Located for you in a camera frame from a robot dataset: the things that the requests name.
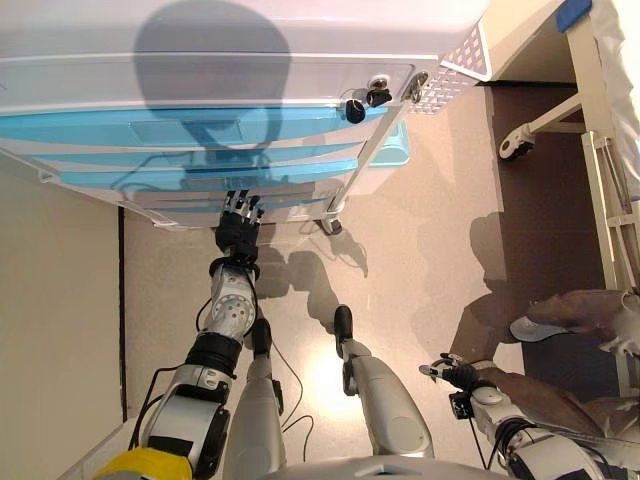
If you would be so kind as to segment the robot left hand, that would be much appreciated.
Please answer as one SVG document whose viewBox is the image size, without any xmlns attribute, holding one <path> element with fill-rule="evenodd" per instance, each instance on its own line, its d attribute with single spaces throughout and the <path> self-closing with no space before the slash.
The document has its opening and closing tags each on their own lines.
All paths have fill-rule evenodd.
<svg viewBox="0 0 640 480">
<path fill-rule="evenodd" d="M 248 190 L 230 190 L 224 200 L 215 242 L 224 256 L 250 266 L 258 257 L 257 239 L 265 214 L 261 197 Z"/>
</svg>

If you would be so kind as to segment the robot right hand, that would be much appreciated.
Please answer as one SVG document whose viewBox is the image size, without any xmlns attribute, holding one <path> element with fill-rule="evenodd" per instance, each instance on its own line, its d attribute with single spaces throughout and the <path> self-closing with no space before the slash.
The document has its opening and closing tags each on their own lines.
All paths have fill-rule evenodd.
<svg viewBox="0 0 640 480">
<path fill-rule="evenodd" d="M 496 387 L 494 382 L 482 378 L 471 363 L 454 353 L 441 353 L 433 362 L 420 365 L 418 370 L 448 393 L 473 392 L 480 387 Z"/>
</svg>

